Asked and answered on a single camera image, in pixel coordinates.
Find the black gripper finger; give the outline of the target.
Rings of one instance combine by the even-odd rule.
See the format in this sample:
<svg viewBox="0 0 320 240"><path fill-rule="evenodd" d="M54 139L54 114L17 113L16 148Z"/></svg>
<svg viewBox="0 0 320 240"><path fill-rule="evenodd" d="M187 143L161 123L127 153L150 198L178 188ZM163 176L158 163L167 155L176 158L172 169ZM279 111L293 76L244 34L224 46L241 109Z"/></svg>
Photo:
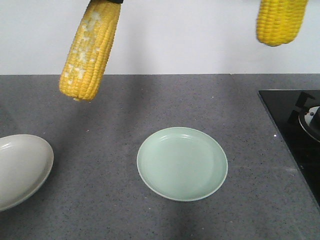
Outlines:
<svg viewBox="0 0 320 240"><path fill-rule="evenodd" d="M109 0L112 3L123 4L124 0Z"/></svg>

